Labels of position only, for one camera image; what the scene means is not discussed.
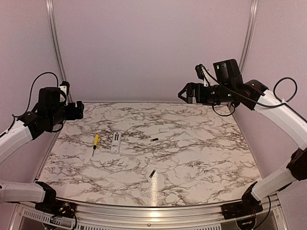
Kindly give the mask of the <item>yellow handled screwdriver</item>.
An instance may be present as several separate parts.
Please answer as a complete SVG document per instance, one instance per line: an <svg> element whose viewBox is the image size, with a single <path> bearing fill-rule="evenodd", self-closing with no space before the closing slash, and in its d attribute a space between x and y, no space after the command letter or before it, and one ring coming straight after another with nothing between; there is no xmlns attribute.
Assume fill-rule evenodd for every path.
<svg viewBox="0 0 307 230"><path fill-rule="evenodd" d="M94 138L94 145L93 145L93 152L92 152L92 157L94 156L94 152L97 148L97 145L98 145L98 142L99 142L99 135L96 134L95 138Z"/></svg>

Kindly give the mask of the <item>white battery cover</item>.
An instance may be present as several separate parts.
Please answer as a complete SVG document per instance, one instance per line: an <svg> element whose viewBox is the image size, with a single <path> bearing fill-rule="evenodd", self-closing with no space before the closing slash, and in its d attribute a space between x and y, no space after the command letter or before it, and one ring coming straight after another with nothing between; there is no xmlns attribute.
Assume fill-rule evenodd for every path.
<svg viewBox="0 0 307 230"><path fill-rule="evenodd" d="M169 132L169 130L168 129L160 129L159 132L160 133L165 133L165 132Z"/></svg>

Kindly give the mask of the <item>white remote control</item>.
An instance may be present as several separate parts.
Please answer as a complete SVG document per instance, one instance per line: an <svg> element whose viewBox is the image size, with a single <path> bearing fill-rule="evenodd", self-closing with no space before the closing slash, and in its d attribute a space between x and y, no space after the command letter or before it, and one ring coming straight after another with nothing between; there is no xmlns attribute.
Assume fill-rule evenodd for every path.
<svg viewBox="0 0 307 230"><path fill-rule="evenodd" d="M113 134L111 149L110 149L110 152L112 154L118 154L120 152L121 136L122 134L119 131Z"/></svg>

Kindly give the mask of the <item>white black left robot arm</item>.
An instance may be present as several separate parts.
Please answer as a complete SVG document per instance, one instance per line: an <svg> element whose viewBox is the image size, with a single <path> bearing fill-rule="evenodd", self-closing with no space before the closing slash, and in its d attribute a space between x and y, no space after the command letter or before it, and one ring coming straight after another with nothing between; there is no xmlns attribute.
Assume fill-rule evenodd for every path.
<svg viewBox="0 0 307 230"><path fill-rule="evenodd" d="M55 126L64 126L65 121L83 118L82 101L69 103L70 85L67 81L59 87L45 87L39 90L38 102L31 111L17 117L12 127L0 136L0 161L4 162L19 148L35 140L45 132L56 133ZM0 201L2 203L41 203L50 213L60 210L56 191L44 182L19 183L2 180Z"/></svg>

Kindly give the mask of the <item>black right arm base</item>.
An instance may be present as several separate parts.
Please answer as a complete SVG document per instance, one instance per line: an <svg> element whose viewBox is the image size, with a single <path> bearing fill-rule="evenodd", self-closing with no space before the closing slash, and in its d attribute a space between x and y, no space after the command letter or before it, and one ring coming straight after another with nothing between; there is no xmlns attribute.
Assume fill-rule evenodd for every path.
<svg viewBox="0 0 307 230"><path fill-rule="evenodd" d="M224 219L235 219L262 212L261 202L257 200L241 200L221 205Z"/></svg>

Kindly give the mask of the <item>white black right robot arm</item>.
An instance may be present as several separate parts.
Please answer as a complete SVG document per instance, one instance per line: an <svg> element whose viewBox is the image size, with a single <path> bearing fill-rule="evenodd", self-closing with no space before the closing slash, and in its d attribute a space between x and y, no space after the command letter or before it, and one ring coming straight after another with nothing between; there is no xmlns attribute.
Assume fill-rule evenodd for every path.
<svg viewBox="0 0 307 230"><path fill-rule="evenodd" d="M215 62L213 69L214 76L203 64L196 65L195 71L202 82L187 83L178 97L188 104L196 102L211 107L221 104L231 104L233 107L243 105L271 121L274 131L281 131L281 134L272 135L274 144L278 137L285 137L286 143L292 143L294 147L293 154L279 169L255 182L242 195L237 209L247 215L266 196L293 182L306 180L307 120L291 108L287 100L277 97L260 81L243 81L235 59Z"/></svg>

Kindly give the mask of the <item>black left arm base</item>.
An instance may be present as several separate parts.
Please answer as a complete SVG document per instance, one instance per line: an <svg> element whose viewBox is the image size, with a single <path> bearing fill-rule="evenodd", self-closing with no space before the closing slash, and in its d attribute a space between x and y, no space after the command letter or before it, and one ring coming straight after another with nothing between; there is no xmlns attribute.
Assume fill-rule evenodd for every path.
<svg viewBox="0 0 307 230"><path fill-rule="evenodd" d="M52 214L54 217L73 219L75 216L76 203L56 199L51 203L36 203L35 209Z"/></svg>

